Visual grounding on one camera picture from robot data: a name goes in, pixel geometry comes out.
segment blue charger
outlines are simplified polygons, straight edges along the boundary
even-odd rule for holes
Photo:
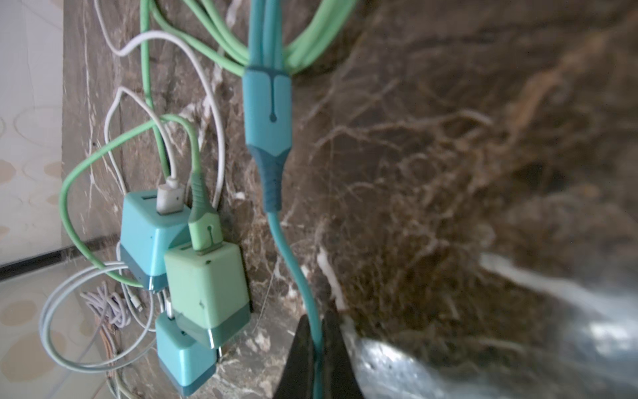
[[[159,366],[182,396],[197,391],[217,369],[217,350],[204,347],[162,313],[155,321]]]
[[[164,253],[191,241],[190,208],[160,215],[157,194],[157,190],[126,194],[120,235],[122,261],[142,287],[153,292],[168,287]]]

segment black strip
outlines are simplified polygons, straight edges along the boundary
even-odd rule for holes
[[[87,241],[85,244],[91,251],[98,251],[100,249],[112,246],[117,241],[117,236],[99,237]],[[0,281],[6,280],[11,277],[16,277],[24,273],[43,269],[51,265],[63,262],[65,260],[73,259],[80,256],[80,250],[75,246],[67,246],[56,251],[51,251],[37,255],[31,258],[17,260],[12,263],[0,265]]]

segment white wall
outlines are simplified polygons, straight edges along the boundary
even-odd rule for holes
[[[0,264],[61,246],[62,1],[0,1]]]

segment green cable strain relief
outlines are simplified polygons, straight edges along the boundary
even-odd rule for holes
[[[193,207],[188,218],[188,230],[191,233],[193,249],[204,255],[219,248],[224,240],[221,233],[219,214],[208,200],[204,176],[200,172],[191,173],[193,189]]]

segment charger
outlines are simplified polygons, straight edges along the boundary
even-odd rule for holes
[[[202,254],[191,243],[164,254],[175,321],[207,348],[220,348],[250,321],[239,247],[222,242]]]
[[[190,242],[187,206],[161,215],[157,212],[157,190],[131,192],[122,209],[121,255],[144,289],[157,292],[168,285],[164,253]]]
[[[190,396],[215,374],[217,351],[200,345],[175,320],[155,321],[159,366],[181,396]]]

